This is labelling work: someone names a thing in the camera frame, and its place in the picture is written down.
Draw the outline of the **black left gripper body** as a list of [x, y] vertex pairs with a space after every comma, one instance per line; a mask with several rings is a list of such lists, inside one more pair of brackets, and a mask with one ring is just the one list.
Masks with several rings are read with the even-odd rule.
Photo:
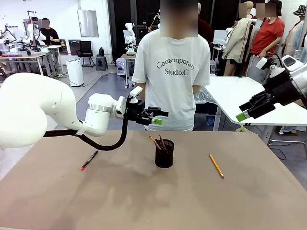
[[145, 119], [142, 118], [141, 113], [145, 108], [145, 102], [138, 101], [137, 103], [126, 103], [126, 120], [134, 121], [136, 123], [144, 123]]

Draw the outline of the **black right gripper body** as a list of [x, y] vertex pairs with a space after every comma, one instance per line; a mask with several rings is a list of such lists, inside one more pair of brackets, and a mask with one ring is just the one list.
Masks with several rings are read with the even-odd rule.
[[272, 104], [288, 105], [302, 99], [302, 93], [294, 86], [290, 74], [285, 69], [272, 78], [268, 77], [263, 87]]

